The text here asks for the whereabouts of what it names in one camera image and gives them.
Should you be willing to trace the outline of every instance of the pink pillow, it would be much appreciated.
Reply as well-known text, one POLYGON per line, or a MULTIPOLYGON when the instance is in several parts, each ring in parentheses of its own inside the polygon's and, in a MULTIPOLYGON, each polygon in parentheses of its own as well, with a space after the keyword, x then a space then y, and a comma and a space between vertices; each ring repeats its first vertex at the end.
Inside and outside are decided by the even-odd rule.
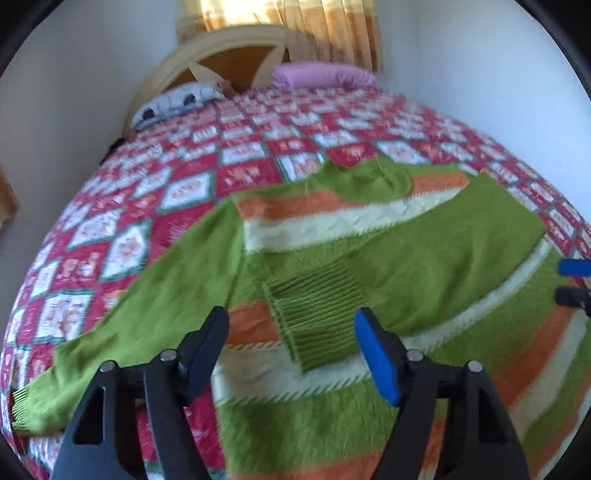
POLYGON ((367 70, 340 63, 301 61, 282 63, 273 67, 271 86, 296 88, 364 88, 375 85, 374 74, 367 70))

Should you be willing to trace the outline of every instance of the patterned pillowcase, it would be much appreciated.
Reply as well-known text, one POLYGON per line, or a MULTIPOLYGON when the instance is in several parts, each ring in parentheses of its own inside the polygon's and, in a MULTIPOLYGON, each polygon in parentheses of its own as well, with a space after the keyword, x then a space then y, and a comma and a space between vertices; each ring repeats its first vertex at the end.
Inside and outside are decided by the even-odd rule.
POLYGON ((213 82, 185 83, 143 104, 131 119, 131 128, 143 130, 157 122, 223 100, 222 85, 213 82))

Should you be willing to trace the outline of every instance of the blue gripper pad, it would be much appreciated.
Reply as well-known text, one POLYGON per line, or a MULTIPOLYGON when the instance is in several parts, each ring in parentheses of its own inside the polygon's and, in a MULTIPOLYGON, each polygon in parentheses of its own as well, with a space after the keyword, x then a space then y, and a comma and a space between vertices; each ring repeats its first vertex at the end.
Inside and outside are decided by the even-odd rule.
POLYGON ((363 310, 355 313, 355 335, 379 394, 393 407, 400 406, 402 393, 398 389, 396 366, 384 351, 363 310))
POLYGON ((591 277, 591 260, 562 260, 558 273, 563 277, 591 277))

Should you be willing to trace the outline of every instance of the wooden headboard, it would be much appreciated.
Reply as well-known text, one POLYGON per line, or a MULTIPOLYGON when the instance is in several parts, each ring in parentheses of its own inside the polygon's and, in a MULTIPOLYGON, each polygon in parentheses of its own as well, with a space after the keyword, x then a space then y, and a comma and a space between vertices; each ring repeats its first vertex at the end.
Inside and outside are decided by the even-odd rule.
POLYGON ((240 25, 204 33, 179 47, 142 86, 123 136, 131 132, 129 122, 139 107, 183 83, 226 80, 237 92, 268 86, 272 68, 289 61, 286 35, 287 29, 280 25, 240 25))

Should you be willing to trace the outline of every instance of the screw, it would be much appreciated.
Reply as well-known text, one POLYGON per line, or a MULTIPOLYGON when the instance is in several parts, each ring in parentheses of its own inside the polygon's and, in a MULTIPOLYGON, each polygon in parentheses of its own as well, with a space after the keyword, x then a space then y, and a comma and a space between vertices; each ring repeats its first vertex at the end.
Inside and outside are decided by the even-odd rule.
POLYGON ((411 362, 420 362, 421 360, 423 360, 423 358, 425 358, 425 356, 423 355, 423 352, 413 349, 407 352, 407 358, 411 362))
POLYGON ((482 364, 476 360, 471 360, 468 362, 468 370, 470 372, 474 372, 476 374, 479 374, 480 372, 482 372, 484 370, 484 367, 482 366, 482 364))
POLYGON ((113 360, 107 360, 106 362, 102 362, 100 365, 100 371, 103 373, 110 372, 115 368, 115 362, 113 360))
POLYGON ((175 358, 177 357, 177 351, 176 350, 165 350, 164 352, 162 352, 160 354, 160 359, 163 362, 171 362, 173 361, 175 358))

